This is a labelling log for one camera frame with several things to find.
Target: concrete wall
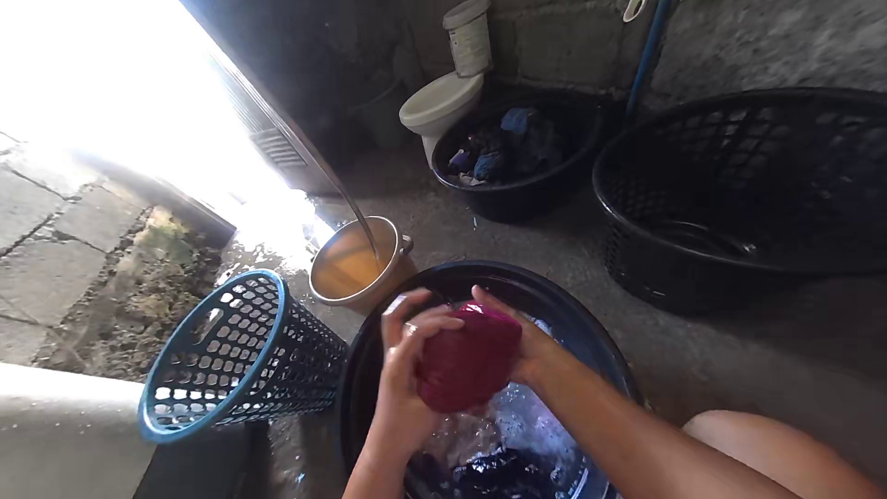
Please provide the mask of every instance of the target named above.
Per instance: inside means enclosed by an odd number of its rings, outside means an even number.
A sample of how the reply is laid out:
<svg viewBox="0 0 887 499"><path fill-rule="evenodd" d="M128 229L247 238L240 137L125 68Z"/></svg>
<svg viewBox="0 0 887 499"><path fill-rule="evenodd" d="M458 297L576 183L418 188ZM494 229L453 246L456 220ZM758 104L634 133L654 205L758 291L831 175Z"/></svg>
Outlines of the concrete wall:
<svg viewBox="0 0 887 499"><path fill-rule="evenodd" d="M402 0L422 68L429 77L453 70L444 14L461 0ZM631 88L655 0L625 24L628 0L492 0L493 76L516 83Z"/></svg>
<svg viewBox="0 0 887 499"><path fill-rule="evenodd" d="M887 91L887 2L683 0L644 104L791 85Z"/></svg>

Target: black laundry basket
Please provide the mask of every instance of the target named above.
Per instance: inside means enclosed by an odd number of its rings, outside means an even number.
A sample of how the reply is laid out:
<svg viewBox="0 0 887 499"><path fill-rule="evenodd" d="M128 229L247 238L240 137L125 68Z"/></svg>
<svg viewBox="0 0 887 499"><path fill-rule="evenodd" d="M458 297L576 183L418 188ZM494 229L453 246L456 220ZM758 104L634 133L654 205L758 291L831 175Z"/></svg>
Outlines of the black laundry basket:
<svg viewBox="0 0 887 499"><path fill-rule="evenodd" d="M675 313L887 269L887 96L745 91L660 114L594 169L606 266Z"/></svg>

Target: toilet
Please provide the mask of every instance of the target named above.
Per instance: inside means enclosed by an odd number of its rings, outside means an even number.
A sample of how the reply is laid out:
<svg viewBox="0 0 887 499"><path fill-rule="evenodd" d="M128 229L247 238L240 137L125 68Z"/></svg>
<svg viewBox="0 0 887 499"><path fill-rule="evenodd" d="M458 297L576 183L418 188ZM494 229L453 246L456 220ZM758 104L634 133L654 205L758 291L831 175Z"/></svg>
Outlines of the toilet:
<svg viewBox="0 0 887 499"><path fill-rule="evenodd" d="M422 136L429 167L437 141L477 106L482 87L483 73L459 78L452 72L425 85L401 106L400 123Z"/></svg>

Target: metal vent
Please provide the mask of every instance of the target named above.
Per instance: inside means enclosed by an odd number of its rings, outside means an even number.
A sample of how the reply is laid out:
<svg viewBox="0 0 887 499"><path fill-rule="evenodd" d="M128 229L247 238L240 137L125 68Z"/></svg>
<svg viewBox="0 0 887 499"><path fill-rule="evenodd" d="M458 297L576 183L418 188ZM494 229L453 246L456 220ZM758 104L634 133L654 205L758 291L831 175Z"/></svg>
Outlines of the metal vent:
<svg viewBox="0 0 887 499"><path fill-rule="evenodd" d="M308 166L289 140L276 128L263 130L249 137L285 176Z"/></svg>

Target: concrete floor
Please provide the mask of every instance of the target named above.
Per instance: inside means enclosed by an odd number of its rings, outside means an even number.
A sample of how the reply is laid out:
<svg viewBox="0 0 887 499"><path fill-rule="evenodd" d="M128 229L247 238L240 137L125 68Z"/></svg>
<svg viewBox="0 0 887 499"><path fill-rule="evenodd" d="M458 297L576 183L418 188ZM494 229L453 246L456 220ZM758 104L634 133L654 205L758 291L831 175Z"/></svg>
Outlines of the concrete floor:
<svg viewBox="0 0 887 499"><path fill-rule="evenodd" d="M475 224L466 205L428 171L418 141L360 157L341 176L366 215L390 218L415 240L412 258L419 269L498 260L565 288L607 328L650 406L669 422L680 425L714 408L774 417L833 446L887 486L887 312L879 305L887 281L820 282L754 310L691 321L639 301L608 277L601 260L603 218L590 186L550 214L506 226L482 218ZM312 202L331 226L353 218L344 201ZM276 266L296 297L353 339L362 318L313 302L305 271L287 269L267 253L263 258L254 265ZM255 258L229 251L222 268L234 262L250 265ZM341 494L344 475L330 450L333 415L324 414L272 424L271 495ZM296 428L305 424L325 443L305 444ZM339 478L331 479L327 473L334 468Z"/></svg>

